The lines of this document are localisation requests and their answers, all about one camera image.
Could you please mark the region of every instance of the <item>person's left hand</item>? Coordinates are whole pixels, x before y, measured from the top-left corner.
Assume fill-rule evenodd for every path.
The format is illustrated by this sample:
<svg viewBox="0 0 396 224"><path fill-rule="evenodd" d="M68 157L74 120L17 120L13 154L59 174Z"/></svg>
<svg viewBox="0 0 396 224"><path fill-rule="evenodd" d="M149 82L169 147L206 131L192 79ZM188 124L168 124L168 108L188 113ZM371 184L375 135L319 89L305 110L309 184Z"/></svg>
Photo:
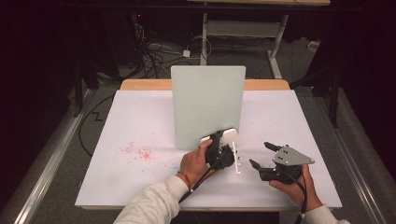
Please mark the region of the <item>person's left hand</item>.
<svg viewBox="0 0 396 224"><path fill-rule="evenodd" d="M202 142L199 145L198 149L187 153L183 156L183 159L181 160L180 171L183 172L190 180L190 187L192 187L208 169L205 161L205 153L207 147L210 146L210 144L212 144L211 139ZM182 175L181 173L177 173L177 176L184 180L187 186L189 185L184 175Z"/></svg>

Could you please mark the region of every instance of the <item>white tabletop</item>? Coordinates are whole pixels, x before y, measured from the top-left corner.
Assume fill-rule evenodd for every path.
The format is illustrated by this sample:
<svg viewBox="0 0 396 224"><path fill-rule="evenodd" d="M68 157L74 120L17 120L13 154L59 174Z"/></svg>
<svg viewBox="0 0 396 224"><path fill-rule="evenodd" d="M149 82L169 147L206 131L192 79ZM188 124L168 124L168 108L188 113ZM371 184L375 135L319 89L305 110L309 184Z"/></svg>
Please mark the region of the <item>white tabletop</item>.
<svg viewBox="0 0 396 224"><path fill-rule="evenodd" d="M315 159L310 171L319 198L330 208L341 202L294 91L244 91L237 175L233 167L209 178L181 204L185 211L298 210L288 196L260 180L248 159L274 167L275 152L263 142L289 145ZM118 91L76 206L122 208L145 186L178 170L187 151L175 149L171 91Z"/></svg>

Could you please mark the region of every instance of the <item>white sleeve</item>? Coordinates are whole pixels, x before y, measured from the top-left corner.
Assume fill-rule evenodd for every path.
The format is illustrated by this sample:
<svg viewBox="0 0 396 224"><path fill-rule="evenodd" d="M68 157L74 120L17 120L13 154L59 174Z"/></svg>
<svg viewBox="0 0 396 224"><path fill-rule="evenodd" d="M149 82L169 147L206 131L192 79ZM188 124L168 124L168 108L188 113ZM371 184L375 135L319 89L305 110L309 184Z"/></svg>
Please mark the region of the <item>white sleeve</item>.
<svg viewBox="0 0 396 224"><path fill-rule="evenodd" d="M175 175L164 183L150 185L125 206L114 223L170 223L180 210L178 201L188 190Z"/></svg>
<svg viewBox="0 0 396 224"><path fill-rule="evenodd" d="M337 220L332 211L323 204L321 207L315 208L305 213L306 221L309 224L348 224L346 220Z"/></svg>

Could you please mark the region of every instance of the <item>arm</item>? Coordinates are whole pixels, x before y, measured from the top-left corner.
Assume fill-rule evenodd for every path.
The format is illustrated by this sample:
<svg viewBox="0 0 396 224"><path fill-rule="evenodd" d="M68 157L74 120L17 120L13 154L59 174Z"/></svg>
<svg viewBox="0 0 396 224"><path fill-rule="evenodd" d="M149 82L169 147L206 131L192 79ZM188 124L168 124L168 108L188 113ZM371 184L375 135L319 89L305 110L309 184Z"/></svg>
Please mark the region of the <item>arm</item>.
<svg viewBox="0 0 396 224"><path fill-rule="evenodd" d="M309 166L307 164L303 165L303 176L300 176L299 182L304 185L305 179L305 188L307 192L307 204L305 217L308 223L310 224L344 224L349 223L345 220L337 220L329 208L323 204L315 190L314 179L312 175L309 173ZM304 203L304 194L301 189L297 186L297 184L286 185L279 181L272 180L270 181L270 186L279 189L280 191L289 195L289 197L297 203L299 206L302 206Z"/></svg>
<svg viewBox="0 0 396 224"><path fill-rule="evenodd" d="M170 223L180 210L178 201L207 170L205 152L211 143L212 140L207 140L198 149L184 155L180 173L164 183L143 189L125 206L114 223Z"/></svg>

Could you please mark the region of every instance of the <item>wooden table edge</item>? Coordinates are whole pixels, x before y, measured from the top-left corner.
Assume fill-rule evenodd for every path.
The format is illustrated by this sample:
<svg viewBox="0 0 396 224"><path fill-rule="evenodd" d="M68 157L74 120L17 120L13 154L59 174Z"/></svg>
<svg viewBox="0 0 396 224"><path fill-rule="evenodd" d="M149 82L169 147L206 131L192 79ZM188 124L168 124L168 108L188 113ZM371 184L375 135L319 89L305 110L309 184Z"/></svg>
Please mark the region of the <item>wooden table edge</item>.
<svg viewBox="0 0 396 224"><path fill-rule="evenodd" d="M172 79L125 79L121 91L171 91ZM289 83L284 79L246 79L245 91L286 91Z"/></svg>

